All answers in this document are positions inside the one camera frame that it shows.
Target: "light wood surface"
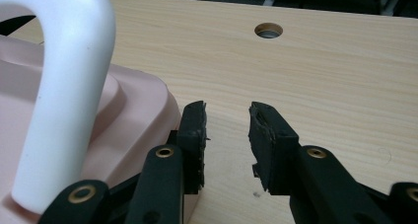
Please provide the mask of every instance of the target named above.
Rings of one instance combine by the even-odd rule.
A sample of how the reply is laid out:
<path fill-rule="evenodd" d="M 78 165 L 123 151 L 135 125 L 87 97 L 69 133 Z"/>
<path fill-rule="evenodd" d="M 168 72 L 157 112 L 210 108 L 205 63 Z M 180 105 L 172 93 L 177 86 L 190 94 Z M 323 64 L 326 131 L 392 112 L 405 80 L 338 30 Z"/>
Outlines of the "light wood surface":
<path fill-rule="evenodd" d="M 111 0 L 112 62 L 207 103 L 206 186 L 190 223 L 294 223 L 252 175 L 251 101 L 275 107 L 358 181 L 418 183 L 418 20 L 187 0 Z M 261 23 L 280 25 L 275 39 Z M 13 34 L 43 42 L 33 21 Z"/>

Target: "wood grain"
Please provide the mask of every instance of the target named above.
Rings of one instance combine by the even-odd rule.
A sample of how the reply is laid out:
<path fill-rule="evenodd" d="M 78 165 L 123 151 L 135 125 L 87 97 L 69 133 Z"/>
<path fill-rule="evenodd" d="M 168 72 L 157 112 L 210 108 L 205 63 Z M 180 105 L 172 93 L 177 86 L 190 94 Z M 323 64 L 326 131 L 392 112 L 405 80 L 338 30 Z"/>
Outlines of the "wood grain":
<path fill-rule="evenodd" d="M 111 0 L 112 62 L 164 80 L 182 109 L 204 100 L 206 186 L 190 223 L 294 223 L 287 197 L 252 176 L 251 101 L 275 107 L 302 144 L 333 152 L 388 192 L 418 183 L 418 20 L 189 0 Z M 283 35 L 258 37 L 275 23 Z M 43 42 L 36 22 L 14 37 Z"/>

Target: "metal grommet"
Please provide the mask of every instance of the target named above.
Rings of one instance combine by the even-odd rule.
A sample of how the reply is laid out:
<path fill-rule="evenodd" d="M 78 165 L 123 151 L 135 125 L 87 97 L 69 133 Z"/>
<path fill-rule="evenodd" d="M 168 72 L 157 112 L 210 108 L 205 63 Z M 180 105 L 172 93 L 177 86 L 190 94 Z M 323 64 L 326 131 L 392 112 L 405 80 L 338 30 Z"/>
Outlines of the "metal grommet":
<path fill-rule="evenodd" d="M 410 187 L 406 189 L 409 197 L 418 202 L 418 187 Z"/>
<path fill-rule="evenodd" d="M 311 157 L 314 157 L 314 158 L 322 159 L 326 157 L 326 153 L 317 148 L 310 148 L 307 150 L 307 152 Z"/>
<path fill-rule="evenodd" d="M 156 155 L 159 158 L 168 158 L 174 154 L 174 149 L 169 147 L 160 148 L 157 150 Z"/>
<path fill-rule="evenodd" d="M 96 188 L 92 185 L 77 187 L 68 195 L 68 201 L 75 204 L 85 202 L 95 194 Z"/>

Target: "hole in table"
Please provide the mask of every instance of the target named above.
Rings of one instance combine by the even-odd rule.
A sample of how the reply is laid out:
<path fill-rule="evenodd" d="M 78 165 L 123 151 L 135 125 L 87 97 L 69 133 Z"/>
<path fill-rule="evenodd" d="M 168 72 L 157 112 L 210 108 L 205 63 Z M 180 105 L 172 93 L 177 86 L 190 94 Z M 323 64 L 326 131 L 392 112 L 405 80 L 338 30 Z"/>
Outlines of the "hole in table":
<path fill-rule="evenodd" d="M 263 38 L 277 38 L 283 34 L 283 28 L 272 23 L 264 23 L 255 27 L 254 32 Z"/>

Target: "white handle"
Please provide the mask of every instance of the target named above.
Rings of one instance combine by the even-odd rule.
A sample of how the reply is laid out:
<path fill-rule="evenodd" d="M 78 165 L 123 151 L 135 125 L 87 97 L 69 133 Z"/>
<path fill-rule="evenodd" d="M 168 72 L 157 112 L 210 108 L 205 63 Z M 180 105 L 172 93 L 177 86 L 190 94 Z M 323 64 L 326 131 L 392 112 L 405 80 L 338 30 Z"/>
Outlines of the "white handle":
<path fill-rule="evenodd" d="M 108 0 L 0 0 L 0 12 L 12 8 L 32 11 L 45 41 L 39 91 L 12 191 L 23 207 L 42 213 L 79 179 L 113 52 L 114 15 Z"/>

